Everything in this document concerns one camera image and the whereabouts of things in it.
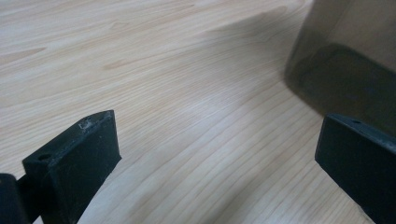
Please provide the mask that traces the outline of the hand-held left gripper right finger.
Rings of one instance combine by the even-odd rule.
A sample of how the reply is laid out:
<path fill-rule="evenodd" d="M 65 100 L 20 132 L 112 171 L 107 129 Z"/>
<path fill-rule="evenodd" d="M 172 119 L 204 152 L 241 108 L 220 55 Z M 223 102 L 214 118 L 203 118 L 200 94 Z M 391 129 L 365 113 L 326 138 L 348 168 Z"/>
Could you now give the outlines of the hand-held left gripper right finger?
<path fill-rule="evenodd" d="M 396 138 L 359 120 L 329 114 L 315 160 L 375 224 L 396 224 Z"/>

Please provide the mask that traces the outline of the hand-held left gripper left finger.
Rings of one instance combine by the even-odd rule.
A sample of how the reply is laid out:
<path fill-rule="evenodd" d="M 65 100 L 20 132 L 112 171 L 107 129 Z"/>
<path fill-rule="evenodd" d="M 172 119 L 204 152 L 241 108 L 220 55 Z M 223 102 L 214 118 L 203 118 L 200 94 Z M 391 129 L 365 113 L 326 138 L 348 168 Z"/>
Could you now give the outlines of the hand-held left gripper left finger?
<path fill-rule="evenodd" d="M 22 160 L 28 219 L 76 224 L 120 160 L 112 110 L 77 121 Z"/>

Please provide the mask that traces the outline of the brown transparent plastic container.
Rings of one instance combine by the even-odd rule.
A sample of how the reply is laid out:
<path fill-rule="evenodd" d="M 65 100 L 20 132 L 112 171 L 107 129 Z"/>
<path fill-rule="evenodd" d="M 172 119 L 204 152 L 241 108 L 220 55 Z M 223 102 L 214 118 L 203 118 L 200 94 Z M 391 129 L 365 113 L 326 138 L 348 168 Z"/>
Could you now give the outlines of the brown transparent plastic container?
<path fill-rule="evenodd" d="M 285 81 L 322 115 L 396 136 L 396 0 L 314 0 Z"/>

